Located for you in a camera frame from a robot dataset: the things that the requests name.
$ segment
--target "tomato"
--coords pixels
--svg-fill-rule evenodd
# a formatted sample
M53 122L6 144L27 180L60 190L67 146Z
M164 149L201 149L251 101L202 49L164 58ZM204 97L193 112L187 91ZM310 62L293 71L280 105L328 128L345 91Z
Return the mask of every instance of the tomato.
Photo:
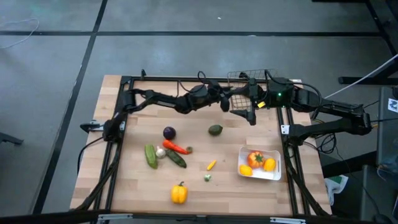
M252 168L258 168L262 167L265 163L264 156L261 154L261 152L251 152L248 155L248 165L249 167Z

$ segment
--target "garlic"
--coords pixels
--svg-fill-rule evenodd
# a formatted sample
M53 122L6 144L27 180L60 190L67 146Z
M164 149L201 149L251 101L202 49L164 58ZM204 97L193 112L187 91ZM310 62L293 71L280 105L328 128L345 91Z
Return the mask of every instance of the garlic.
M162 149L161 147L157 146L156 157L158 157L159 159L162 159L165 156L166 156L166 151L164 149Z

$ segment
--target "sticker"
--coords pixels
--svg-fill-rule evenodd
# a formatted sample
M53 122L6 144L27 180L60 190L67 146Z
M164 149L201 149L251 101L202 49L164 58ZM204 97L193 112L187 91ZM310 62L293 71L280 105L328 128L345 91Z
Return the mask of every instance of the sticker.
M398 101L391 98L388 99L388 109L398 113Z
M259 108L262 108L262 107L265 106L265 105L266 105L265 102L261 102L261 103L257 104L257 106L258 106Z

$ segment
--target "white label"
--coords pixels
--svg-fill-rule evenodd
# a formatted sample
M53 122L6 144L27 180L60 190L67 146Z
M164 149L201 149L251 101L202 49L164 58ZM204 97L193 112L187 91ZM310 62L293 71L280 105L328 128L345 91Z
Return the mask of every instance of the white label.
M388 98L388 109L398 113L398 101Z

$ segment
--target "white cable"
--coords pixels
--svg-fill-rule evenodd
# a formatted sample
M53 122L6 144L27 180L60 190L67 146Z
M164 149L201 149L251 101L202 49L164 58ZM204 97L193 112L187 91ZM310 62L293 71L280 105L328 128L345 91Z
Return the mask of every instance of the white cable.
M15 45L20 44L23 41L27 40L33 34L33 32L35 32L37 30L37 28L39 28L40 22L39 22L38 19L33 18L33 19L25 19L23 21L11 21L11 22L5 22L3 24L0 24L0 27L1 27L1 26L4 26L4 25L7 25L7 24L18 24L18 23L21 23L21 22L29 22L29 21L37 21L37 25L36 25L36 28L34 30L32 30L32 32L30 32L30 34L27 37L25 37L24 39L22 39L20 41L15 42L15 43L13 43L11 45L8 45L8 46L5 46L5 47L0 47L0 49L7 49L9 47L15 46Z
M377 73L377 72L380 71L384 66L386 66L388 63L392 62L392 61L393 61L394 59L396 59L397 57L398 57L398 54L395 55L395 56L393 56L390 60L386 61L384 64L382 64L380 67L378 67L377 69L375 69L373 72L371 72L371 73L365 75L363 78L361 78L360 80L354 82L353 84L351 84L351 85L349 85L349 86L346 86L346 87L342 88L341 90L338 90L337 92L328 95L327 97L325 97L325 99L327 99L327 98L329 98L329 97L331 97L331 96L333 96L333 95L335 95L335 94L337 94L337 93L339 93L339 92L341 92L341 91L343 91L343 90L346 90L346 89L348 89L349 87L351 87L351 86L353 86L353 85L359 83L360 81L364 80L365 78L367 78L367 77L369 77L369 76L371 76L371 75Z

